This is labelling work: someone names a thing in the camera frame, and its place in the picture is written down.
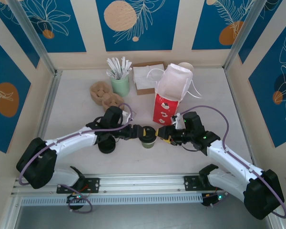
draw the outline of cardboard box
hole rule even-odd
[[[157,65],[157,64],[163,64],[163,66],[164,66],[163,61],[155,61],[155,62],[145,62],[145,63],[133,64],[133,67],[146,67],[146,66],[153,66],[153,65]],[[135,88],[137,90],[137,95],[154,94],[154,88],[138,89],[137,85],[135,86]]]

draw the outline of small cup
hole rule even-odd
[[[155,141],[157,140],[156,131],[151,126],[144,126],[143,127],[146,131],[146,136],[139,137],[142,145],[146,149],[150,149],[153,147]]]
[[[194,71],[194,67],[190,63],[187,63],[187,62],[182,62],[182,63],[178,64],[178,66],[186,68],[186,69],[190,70],[191,72]]]

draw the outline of green cup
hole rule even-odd
[[[111,85],[114,93],[117,93],[121,97],[125,97],[129,93],[129,78],[126,76],[122,80],[115,80],[110,78]]]

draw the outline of cable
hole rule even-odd
[[[232,158],[234,158],[236,161],[238,161],[240,164],[242,164],[245,168],[247,168],[247,169],[249,170],[250,167],[249,167],[248,165],[246,165],[246,163],[244,163],[242,160],[238,159],[235,155],[233,155],[231,152],[229,152],[229,150],[226,150],[225,140],[226,140],[226,137],[227,137],[227,135],[228,135],[229,127],[230,127],[230,126],[229,126],[228,119],[226,118],[226,116],[225,116],[222,112],[220,112],[219,110],[217,110],[216,108],[211,107],[211,106],[198,105],[198,106],[194,106],[194,107],[192,107],[192,108],[190,108],[190,109],[188,109],[188,110],[186,110],[186,111],[181,112],[180,115],[183,115],[183,114],[185,114],[185,113],[187,113],[187,112],[189,112],[189,111],[191,111],[191,110],[193,110],[193,109],[199,108],[199,107],[206,107],[206,108],[212,109],[212,110],[214,110],[214,111],[217,111],[217,112],[224,118],[224,120],[225,120],[225,122],[226,122],[226,124],[227,124],[227,129],[226,129],[225,135],[224,135],[224,137],[223,137],[223,148],[224,148],[224,150],[225,150],[225,152],[226,152],[227,154],[229,154]],[[285,206],[285,204],[283,203],[283,201],[281,200],[281,198],[280,198],[280,197],[278,196],[278,194],[273,190],[273,188],[272,188],[260,175],[258,175],[257,172],[255,172],[254,170],[252,170],[252,173],[253,173],[254,175],[256,175],[256,176],[266,185],[266,187],[267,187],[267,188],[271,191],[271,193],[276,197],[277,201],[280,203],[280,205],[282,206],[282,208],[283,208],[283,210],[284,210],[284,215],[283,215],[283,216],[277,214],[277,213],[274,212],[274,211],[273,211],[272,213],[273,213],[274,215],[280,217],[280,218],[286,219],[286,206]]]
[[[120,126],[120,127],[118,127],[118,128],[114,128],[114,129],[98,129],[98,130],[86,130],[86,131],[83,131],[82,133],[79,133],[79,132],[78,132],[78,133],[75,133],[75,134],[73,134],[73,135],[70,135],[70,136],[67,136],[67,137],[64,137],[64,138],[58,140],[57,143],[63,142],[63,141],[65,141],[65,140],[68,140],[68,139],[70,139],[70,138],[72,138],[72,137],[75,137],[75,136],[78,136],[78,135],[81,135],[81,134],[87,134],[87,133],[93,133],[93,132],[100,132],[100,131],[110,132],[110,131],[117,131],[117,130],[121,130],[121,129],[125,128],[125,127],[131,122],[131,120],[132,120],[132,118],[133,118],[133,111],[132,111],[131,107],[130,107],[128,104],[122,103],[122,104],[119,105],[119,107],[122,106],[122,105],[127,106],[128,109],[130,110],[130,118],[129,118],[129,120],[127,121],[127,123],[125,123],[125,125]],[[18,182],[19,182],[20,185],[22,185],[22,186],[24,186],[24,185],[29,185],[29,183],[23,183],[23,182],[22,182],[23,174],[25,173],[25,171],[27,170],[27,168],[30,166],[30,164],[31,164],[39,155],[41,155],[44,151],[46,151],[47,149],[49,149],[50,147],[52,147],[52,146],[54,146],[54,145],[55,145],[55,143],[51,143],[51,144],[49,144],[48,146],[44,147],[42,150],[40,150],[37,154],[35,154],[35,155],[28,161],[28,163],[23,167],[22,171],[20,172],[20,175],[19,175],[19,178],[18,178]],[[78,192],[77,190],[73,189],[72,187],[69,187],[69,186],[63,185],[63,184],[60,184],[60,185],[63,186],[63,187],[65,187],[65,188],[67,188],[67,189],[69,189],[69,190],[71,190],[71,191],[73,191],[73,192],[75,192],[75,193],[77,193],[77,194],[79,194],[79,195],[81,196],[81,193]],[[91,202],[90,202],[86,197],[84,197],[84,196],[83,196],[82,198],[88,202],[88,204],[90,205],[91,209],[90,209],[89,211],[87,211],[87,212],[82,212],[82,211],[73,211],[73,212],[81,213],[81,214],[92,212],[92,204],[91,204]]]
[[[192,150],[192,149],[187,149],[185,148],[183,145],[181,145],[183,149],[187,150],[187,151],[190,151],[190,152],[198,152],[198,150]]]

